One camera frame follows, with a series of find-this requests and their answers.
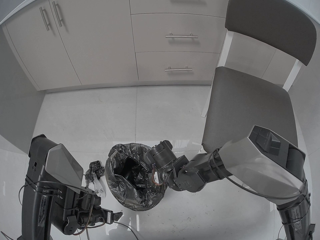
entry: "barcode label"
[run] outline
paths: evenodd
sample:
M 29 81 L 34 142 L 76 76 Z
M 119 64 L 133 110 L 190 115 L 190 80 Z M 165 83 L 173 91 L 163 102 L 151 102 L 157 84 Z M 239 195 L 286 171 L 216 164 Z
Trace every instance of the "barcode label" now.
M 107 223 L 111 222 L 111 212 L 108 212 L 108 219 L 107 219 Z
M 154 172 L 154 181 L 159 184 L 158 172 Z

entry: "cabinet handle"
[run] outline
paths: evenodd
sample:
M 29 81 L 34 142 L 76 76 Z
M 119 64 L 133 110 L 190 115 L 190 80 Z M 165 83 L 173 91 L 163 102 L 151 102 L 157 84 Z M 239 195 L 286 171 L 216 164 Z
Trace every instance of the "cabinet handle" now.
M 49 31 L 50 22 L 47 23 L 47 20 L 46 20 L 45 14 L 44 14 L 46 9 L 42 9 L 42 7 L 40 7 L 39 9 L 40 9 L 40 12 L 41 12 L 41 16 L 42 16 L 43 22 L 45 24 L 45 28 L 47 29 L 47 31 Z
M 166 38 L 198 38 L 198 36 L 192 35 L 191 33 L 190 35 L 173 35 L 170 33 L 170 35 L 166 35 Z
M 186 70 L 192 70 L 192 68 L 188 68 L 187 66 L 186 66 L 186 68 L 171 68 L 171 67 L 169 67 L 169 68 L 165 69 L 164 71 L 186 71 Z
M 59 23 L 59 26 L 62 27 L 62 19 L 60 19 L 60 16 L 59 16 L 59 13 L 58 13 L 58 9 L 57 9 L 57 5 L 58 3 L 56 3 L 55 1 L 52 2 L 52 5 L 53 5 L 53 8 L 54 8 L 54 12 L 56 14 L 56 17 L 57 17 L 57 20 L 58 20 L 58 23 Z

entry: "black trash bag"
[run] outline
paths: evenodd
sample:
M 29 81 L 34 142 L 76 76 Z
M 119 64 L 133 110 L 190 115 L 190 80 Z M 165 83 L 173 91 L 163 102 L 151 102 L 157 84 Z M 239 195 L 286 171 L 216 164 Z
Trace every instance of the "black trash bag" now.
M 95 173 L 97 175 L 97 179 L 100 179 L 104 174 L 104 167 L 101 166 L 100 161 L 91 162 L 89 164 L 89 169 L 85 173 L 85 183 L 86 186 L 89 186 L 89 182 L 94 181 L 94 176 L 92 173 Z
M 167 185 L 156 186 L 149 180 L 149 167 L 143 154 L 151 147 L 130 143 L 117 144 L 106 161 L 106 182 L 113 196 L 133 211 L 147 211 L 164 197 Z

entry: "trash can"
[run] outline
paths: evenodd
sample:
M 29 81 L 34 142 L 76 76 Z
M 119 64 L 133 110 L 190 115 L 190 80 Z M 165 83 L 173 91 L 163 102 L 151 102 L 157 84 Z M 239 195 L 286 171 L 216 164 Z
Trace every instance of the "trash can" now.
M 124 207 L 147 211 L 164 197 L 167 185 L 156 186 L 150 180 L 151 171 L 143 162 L 143 154 L 151 147 L 130 143 L 117 144 L 106 161 L 106 182 L 113 196 Z

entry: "gray chair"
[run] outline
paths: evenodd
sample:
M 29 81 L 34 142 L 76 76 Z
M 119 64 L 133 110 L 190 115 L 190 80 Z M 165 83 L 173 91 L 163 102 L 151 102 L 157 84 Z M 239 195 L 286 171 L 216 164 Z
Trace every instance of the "gray chair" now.
M 313 55 L 317 33 L 312 21 L 285 0 L 229 0 L 225 27 L 226 39 L 208 99 L 204 150 L 212 152 L 242 137 L 253 125 L 273 130 L 298 146 L 287 90 L 302 63 L 308 65 Z M 224 67 L 233 32 L 260 40 L 297 59 L 284 88 Z

